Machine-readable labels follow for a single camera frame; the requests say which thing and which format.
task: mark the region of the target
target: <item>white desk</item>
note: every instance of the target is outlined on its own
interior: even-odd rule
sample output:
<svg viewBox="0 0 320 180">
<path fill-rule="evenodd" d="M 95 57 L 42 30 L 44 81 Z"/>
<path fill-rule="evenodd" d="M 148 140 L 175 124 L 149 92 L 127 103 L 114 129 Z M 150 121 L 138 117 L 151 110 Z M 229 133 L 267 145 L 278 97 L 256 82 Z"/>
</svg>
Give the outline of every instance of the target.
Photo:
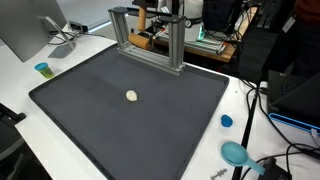
<svg viewBox="0 0 320 180">
<path fill-rule="evenodd" d="M 106 178 L 100 171 L 28 96 L 30 90 L 46 81 L 34 70 L 37 63 L 48 62 L 58 75 L 115 43 L 94 36 L 83 36 L 76 42 L 76 49 L 65 59 L 47 58 L 54 46 L 46 46 L 26 63 L 21 63 L 8 47 L 0 47 L 0 102 L 27 115 L 16 128 L 53 179 L 103 180 Z M 220 147 L 228 140 L 238 143 L 242 140 L 248 118 L 247 91 L 240 80 L 230 77 L 229 86 L 182 179 L 208 180 L 223 168 L 228 169 L 223 179 L 231 179 L 234 168 L 221 158 Z M 223 114 L 233 118 L 230 128 L 221 126 Z"/>
<path fill-rule="evenodd" d="M 261 87 L 267 87 L 267 84 L 263 82 Z M 262 106 L 266 111 L 267 97 L 261 96 Z M 314 143 L 310 133 L 273 121 L 279 130 L 293 143 L 308 144 L 313 147 L 317 147 Z M 285 142 L 281 136 L 272 127 L 268 119 L 260 110 L 259 104 L 255 110 L 252 129 L 248 144 L 248 153 L 253 160 L 258 160 L 267 156 L 276 154 L 283 154 L 286 152 L 289 144 Z M 290 152 L 296 152 L 295 148 L 291 148 Z M 285 156 L 276 158 L 277 165 L 287 171 Z M 320 161 L 317 161 L 309 156 L 298 154 L 289 156 L 289 167 L 292 174 L 292 179 L 308 179 L 316 180 L 320 177 Z M 257 180 L 258 174 L 253 170 L 250 170 L 245 179 Z"/>
</svg>

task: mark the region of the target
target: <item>blue lid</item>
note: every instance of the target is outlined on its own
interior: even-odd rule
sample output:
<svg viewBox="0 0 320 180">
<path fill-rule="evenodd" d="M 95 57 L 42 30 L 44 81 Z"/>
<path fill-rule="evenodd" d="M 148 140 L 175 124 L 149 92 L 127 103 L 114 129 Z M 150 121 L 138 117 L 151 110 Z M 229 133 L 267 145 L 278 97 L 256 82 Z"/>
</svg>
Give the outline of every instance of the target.
<svg viewBox="0 0 320 180">
<path fill-rule="evenodd" d="M 230 127 L 233 123 L 233 120 L 228 115 L 221 116 L 221 124 L 223 127 Z"/>
<path fill-rule="evenodd" d="M 40 64 L 37 64 L 34 68 L 39 71 L 47 67 L 48 67 L 48 63 L 40 63 Z"/>
</svg>

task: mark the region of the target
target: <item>laptop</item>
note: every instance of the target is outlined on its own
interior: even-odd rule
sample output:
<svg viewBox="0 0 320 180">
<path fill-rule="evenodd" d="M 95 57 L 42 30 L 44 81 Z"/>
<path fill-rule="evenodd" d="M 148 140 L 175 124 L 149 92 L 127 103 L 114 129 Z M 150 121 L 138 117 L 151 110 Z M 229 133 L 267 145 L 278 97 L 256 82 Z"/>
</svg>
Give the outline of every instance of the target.
<svg viewBox="0 0 320 180">
<path fill-rule="evenodd" d="M 320 132 L 320 73 L 306 79 L 269 71 L 268 113 L 299 129 Z"/>
</svg>

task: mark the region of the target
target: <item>black rubber mat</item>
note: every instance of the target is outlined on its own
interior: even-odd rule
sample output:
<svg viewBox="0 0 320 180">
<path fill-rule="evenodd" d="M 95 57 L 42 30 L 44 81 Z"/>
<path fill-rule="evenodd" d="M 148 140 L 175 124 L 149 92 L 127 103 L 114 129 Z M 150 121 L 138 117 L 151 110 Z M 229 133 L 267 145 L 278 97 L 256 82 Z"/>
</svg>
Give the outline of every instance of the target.
<svg viewBox="0 0 320 180">
<path fill-rule="evenodd" d="M 109 179 L 180 179 L 229 79 L 187 66 L 173 76 L 116 46 L 30 92 Z M 129 102 L 128 90 L 139 99 Z"/>
</svg>

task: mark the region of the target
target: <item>blue scoop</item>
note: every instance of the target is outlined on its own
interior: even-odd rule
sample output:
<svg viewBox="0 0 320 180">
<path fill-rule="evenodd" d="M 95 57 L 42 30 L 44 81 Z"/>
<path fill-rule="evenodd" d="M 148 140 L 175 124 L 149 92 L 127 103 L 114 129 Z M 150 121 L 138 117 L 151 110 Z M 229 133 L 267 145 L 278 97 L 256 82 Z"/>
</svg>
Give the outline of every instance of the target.
<svg viewBox="0 0 320 180">
<path fill-rule="evenodd" d="M 222 158 L 235 167 L 249 166 L 251 169 L 263 175 L 265 169 L 250 159 L 247 150 L 236 142 L 226 142 L 221 147 Z"/>
</svg>

